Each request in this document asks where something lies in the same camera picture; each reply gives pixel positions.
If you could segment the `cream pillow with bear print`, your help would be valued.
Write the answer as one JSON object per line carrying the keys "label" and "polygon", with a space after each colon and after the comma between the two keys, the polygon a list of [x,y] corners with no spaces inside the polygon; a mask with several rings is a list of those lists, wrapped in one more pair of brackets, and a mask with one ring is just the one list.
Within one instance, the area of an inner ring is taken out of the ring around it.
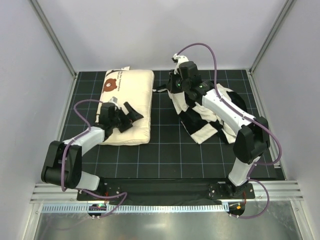
{"label": "cream pillow with bear print", "polygon": [[138,113],[142,118],[131,119],[131,126],[124,132],[115,128],[102,145],[138,146],[149,143],[154,79],[153,71],[130,69],[128,66],[105,73],[99,100],[106,103],[115,97],[117,106],[126,116]]}

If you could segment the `black white checkered pillowcase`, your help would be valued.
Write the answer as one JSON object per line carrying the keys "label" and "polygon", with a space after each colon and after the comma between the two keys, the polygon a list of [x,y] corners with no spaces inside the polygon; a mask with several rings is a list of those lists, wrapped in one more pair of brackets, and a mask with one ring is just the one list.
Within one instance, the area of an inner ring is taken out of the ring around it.
{"label": "black white checkered pillowcase", "polygon": [[168,92],[180,122],[197,144],[202,144],[215,134],[226,144],[235,142],[234,131],[216,113],[190,99],[185,92],[171,93],[164,84],[152,91]]}

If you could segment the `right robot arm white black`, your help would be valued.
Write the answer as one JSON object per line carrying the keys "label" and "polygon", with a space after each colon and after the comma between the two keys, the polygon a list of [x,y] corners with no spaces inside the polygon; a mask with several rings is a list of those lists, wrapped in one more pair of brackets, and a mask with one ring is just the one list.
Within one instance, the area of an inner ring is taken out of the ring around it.
{"label": "right robot arm white black", "polygon": [[218,134],[233,144],[235,161],[224,184],[230,198],[243,193],[254,167],[270,147],[269,125],[264,117],[247,113],[237,93],[202,80],[197,65],[185,56],[174,60],[164,85],[185,130],[202,144]]}

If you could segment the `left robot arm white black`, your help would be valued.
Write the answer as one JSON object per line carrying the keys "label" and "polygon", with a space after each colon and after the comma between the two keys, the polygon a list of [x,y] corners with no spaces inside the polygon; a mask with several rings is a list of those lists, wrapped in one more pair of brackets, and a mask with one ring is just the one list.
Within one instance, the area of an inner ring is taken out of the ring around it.
{"label": "left robot arm white black", "polygon": [[106,188],[101,185],[101,178],[97,175],[83,171],[83,155],[96,145],[103,143],[118,129],[121,133],[133,127],[133,123],[144,116],[138,113],[128,102],[124,107],[125,113],[115,100],[103,102],[100,113],[97,114],[97,122],[91,125],[77,110],[74,111],[84,120],[88,128],[73,138],[52,141],[47,150],[44,165],[41,172],[41,180],[44,183],[60,186],[66,189],[84,189],[94,200],[101,200],[106,194]]}

